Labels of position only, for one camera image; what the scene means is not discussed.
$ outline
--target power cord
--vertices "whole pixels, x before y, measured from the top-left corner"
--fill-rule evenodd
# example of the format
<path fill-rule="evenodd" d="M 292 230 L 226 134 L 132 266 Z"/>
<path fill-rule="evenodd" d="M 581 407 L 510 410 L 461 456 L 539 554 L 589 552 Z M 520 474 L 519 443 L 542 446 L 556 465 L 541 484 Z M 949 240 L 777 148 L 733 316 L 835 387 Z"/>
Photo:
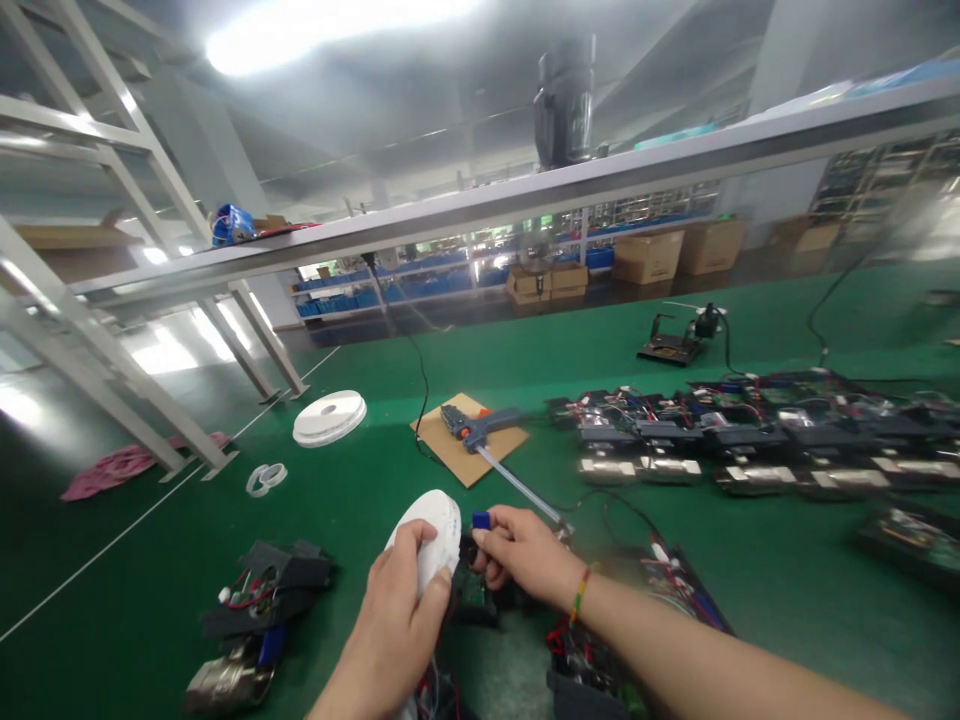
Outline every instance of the power cord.
<path fill-rule="evenodd" d="M 561 506 L 555 505 L 555 504 L 553 504 L 553 503 L 550 503 L 550 504 L 551 504 L 556 510 L 559 510 L 560 512 L 565 513 L 565 514 L 570 514 L 570 513 L 574 513 L 574 512 L 576 512 L 577 510 L 579 510 L 579 509 L 583 506 L 583 504 L 584 504 L 587 500 L 589 500 L 591 497 L 593 497 L 594 495 L 605 495 L 605 496 L 607 496 L 607 500 L 606 500 L 606 502 L 604 502 L 604 504 L 603 504 L 603 526 L 606 528 L 607 533 L 610 535 L 610 538 L 613 540 L 613 542 L 614 542 L 615 545 L 619 545 L 620 547 L 625 547 L 625 545 L 624 545 L 623 543 L 621 543 L 621 542 L 619 541 L 619 539 L 617 538 L 616 533 L 613 532 L 613 528 L 610 526 L 610 522 L 609 522 L 609 519 L 608 519 L 608 517 L 607 517 L 607 516 L 608 516 L 608 513 L 609 513 L 609 510 L 610 510 L 610 501 L 611 501 L 611 500 L 616 500 L 616 501 L 619 502 L 621 505 L 625 505 L 625 506 L 627 507 L 627 509 L 629 509 L 631 512 L 633 512 L 634 515 L 636 515 L 637 517 L 639 517 L 641 520 L 643 520 L 643 521 L 647 524 L 647 526 L 650 528 L 650 530 L 653 532 L 654 535 L 656 535 L 656 536 L 657 536 L 658 538 L 660 538 L 660 539 L 663 538 L 663 535 L 660 534 L 660 529 L 656 526 L 656 524 L 654 524 L 653 520 L 650 519 L 650 516 L 649 516 L 649 515 L 647 515 L 645 512 L 643 512 L 643 510 L 641 510 L 640 508 L 638 508 L 636 505 L 634 505 L 633 503 L 631 503 L 629 500 L 627 500 L 627 499 L 626 499 L 625 497 L 623 497 L 622 495 L 619 495 L 618 493 L 615 493 L 615 492 L 613 492 L 612 490 L 610 490 L 610 489 L 608 489 L 608 488 L 605 488 L 605 487 L 594 487 L 594 488 L 588 490 L 586 493 L 584 493 L 584 494 L 580 497 L 580 499 L 577 501 L 577 503 L 576 503 L 575 505 L 571 505 L 571 506 L 569 506 L 569 507 L 561 507 Z"/>
<path fill-rule="evenodd" d="M 417 426 L 413 431 L 413 442 L 417 446 L 417 452 L 419 452 L 428 460 L 432 460 L 437 465 L 446 467 L 443 465 L 443 461 L 440 460 L 440 458 L 438 458 L 436 455 L 428 453 L 423 449 L 423 445 L 420 444 L 420 423 L 423 422 L 423 414 L 427 410 L 427 403 L 430 402 L 430 381 L 427 379 L 427 369 L 423 364 L 423 351 L 420 350 L 420 345 L 417 343 L 413 335 L 408 333 L 407 329 L 397 321 L 397 317 L 393 312 L 393 306 L 390 305 L 390 301 L 387 300 L 387 294 L 383 291 L 383 285 L 380 283 L 380 277 L 377 275 L 375 254 L 363 253 L 360 257 L 363 258 L 363 261 L 367 264 L 367 267 L 370 268 L 370 275 L 373 277 L 373 281 L 377 283 L 377 289 L 380 291 L 380 297 L 383 298 L 383 305 L 386 308 L 390 319 L 393 321 L 394 326 L 397 327 L 400 332 L 403 333 L 404 337 L 410 341 L 414 350 L 417 351 L 417 357 L 420 359 L 420 376 L 423 378 L 423 405 L 420 406 L 420 415 L 417 416 Z"/>
<path fill-rule="evenodd" d="M 724 360 L 727 363 L 727 370 L 734 375 L 746 376 L 747 373 L 734 370 L 733 365 L 730 364 L 730 345 L 733 343 L 733 333 L 730 331 L 730 321 L 727 320 L 727 316 L 722 312 L 720 313 L 720 322 L 723 323 L 723 329 L 726 331 L 726 338 L 724 338 Z"/>
<path fill-rule="evenodd" d="M 844 280 L 856 270 L 858 267 L 863 265 L 864 260 L 866 260 L 870 255 L 872 255 L 876 250 L 880 248 L 883 243 L 887 241 L 887 238 L 892 235 L 892 230 L 889 227 L 882 229 L 877 235 L 876 239 L 867 245 L 866 250 L 837 277 L 836 280 L 827 288 L 827 291 L 823 294 L 823 297 L 817 301 L 817 304 L 813 306 L 810 310 L 810 314 L 807 316 L 807 330 L 813 333 L 813 336 L 817 338 L 817 341 L 820 343 L 820 361 L 817 363 L 818 367 L 827 366 L 827 355 L 830 354 L 830 346 L 827 344 L 827 339 L 817 330 L 814 325 L 814 321 L 817 319 L 817 313 L 820 312 L 820 308 L 824 306 L 827 300 L 830 299 L 830 296 L 833 295 L 834 291 L 840 287 Z"/>

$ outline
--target fan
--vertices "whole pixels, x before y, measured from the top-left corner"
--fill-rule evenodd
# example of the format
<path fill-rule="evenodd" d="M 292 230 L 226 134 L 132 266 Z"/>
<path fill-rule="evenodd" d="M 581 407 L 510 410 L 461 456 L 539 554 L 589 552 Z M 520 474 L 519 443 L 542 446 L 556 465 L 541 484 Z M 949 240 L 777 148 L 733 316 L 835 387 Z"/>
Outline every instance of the fan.
<path fill-rule="evenodd" d="M 554 226 L 555 223 L 551 222 L 550 227 L 543 228 L 540 218 L 535 218 L 531 222 L 529 232 L 525 232 L 522 225 L 514 228 L 520 236 L 520 246 L 517 250 L 520 256 L 520 267 L 525 272 L 536 275 L 538 298 L 543 297 L 543 277 L 550 272 L 557 255 L 560 254 Z"/>

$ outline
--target right hand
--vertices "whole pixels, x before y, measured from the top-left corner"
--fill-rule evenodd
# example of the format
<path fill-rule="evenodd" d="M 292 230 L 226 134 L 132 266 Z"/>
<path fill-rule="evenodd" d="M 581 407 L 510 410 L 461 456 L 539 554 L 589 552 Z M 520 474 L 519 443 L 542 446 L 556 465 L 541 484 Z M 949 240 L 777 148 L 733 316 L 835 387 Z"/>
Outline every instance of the right hand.
<path fill-rule="evenodd" d="M 524 590 L 558 610 L 573 607 L 587 565 L 550 531 L 532 510 L 490 508 L 490 530 L 474 530 L 480 546 L 473 570 L 486 575 L 491 590 L 513 577 Z"/>

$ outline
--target white plastic part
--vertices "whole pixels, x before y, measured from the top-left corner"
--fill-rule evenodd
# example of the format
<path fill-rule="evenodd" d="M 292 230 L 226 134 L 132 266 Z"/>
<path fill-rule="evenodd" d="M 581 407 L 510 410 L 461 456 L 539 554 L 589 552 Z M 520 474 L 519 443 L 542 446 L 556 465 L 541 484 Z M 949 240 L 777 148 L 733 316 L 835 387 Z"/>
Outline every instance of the white plastic part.
<path fill-rule="evenodd" d="M 440 568 L 450 568 L 450 574 L 460 562 L 460 507 L 443 490 L 431 490 L 421 495 L 403 514 L 397 527 L 393 529 L 387 547 L 393 547 L 397 539 L 397 529 L 411 520 L 426 520 L 437 529 L 437 537 L 420 546 L 417 553 L 417 597 L 423 597 L 423 591 Z"/>
<path fill-rule="evenodd" d="M 247 480 L 247 495 L 263 497 L 287 478 L 287 468 L 283 463 L 261 465 Z"/>
<path fill-rule="evenodd" d="M 350 434 L 367 415 L 359 393 L 341 390 L 310 403 L 293 422 L 293 439 L 300 447 L 329 445 Z"/>
<path fill-rule="evenodd" d="M 660 546 L 660 543 L 653 543 L 650 547 L 653 548 L 653 555 L 657 560 L 667 565 L 670 564 L 670 556 L 667 555 L 666 550 Z"/>

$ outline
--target aluminum rail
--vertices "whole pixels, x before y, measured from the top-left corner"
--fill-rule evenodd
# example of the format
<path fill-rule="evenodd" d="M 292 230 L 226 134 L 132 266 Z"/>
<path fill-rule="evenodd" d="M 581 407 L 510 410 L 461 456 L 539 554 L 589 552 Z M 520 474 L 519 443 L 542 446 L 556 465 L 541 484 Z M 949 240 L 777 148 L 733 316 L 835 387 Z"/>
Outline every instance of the aluminum rail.
<path fill-rule="evenodd" d="M 960 127 L 960 78 L 942 78 L 582 165 L 77 283 L 100 307 L 737 176 Z"/>

